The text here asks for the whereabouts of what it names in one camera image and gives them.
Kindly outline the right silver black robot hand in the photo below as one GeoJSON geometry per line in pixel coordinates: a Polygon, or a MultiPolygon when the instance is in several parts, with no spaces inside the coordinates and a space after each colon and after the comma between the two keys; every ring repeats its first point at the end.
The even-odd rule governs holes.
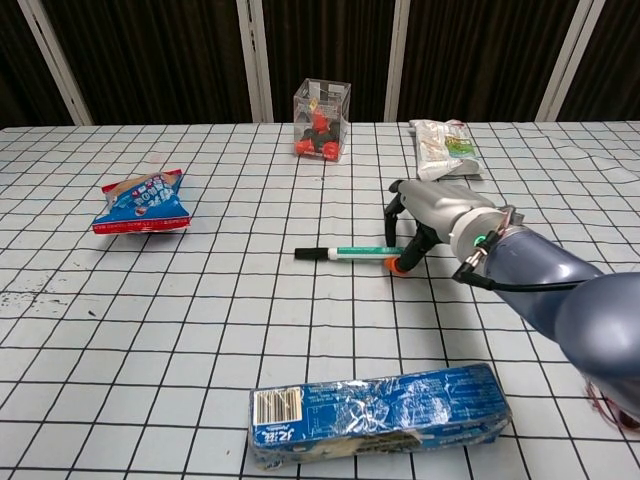
{"type": "Polygon", "coordinates": [[[504,213],[492,201],[460,185],[421,180],[398,180],[389,190],[395,195],[384,209],[386,245],[396,245],[396,223],[408,212],[416,233],[402,254],[385,265],[396,274],[415,268],[439,244],[448,245],[464,261],[475,249],[476,239],[495,231],[504,213]]]}

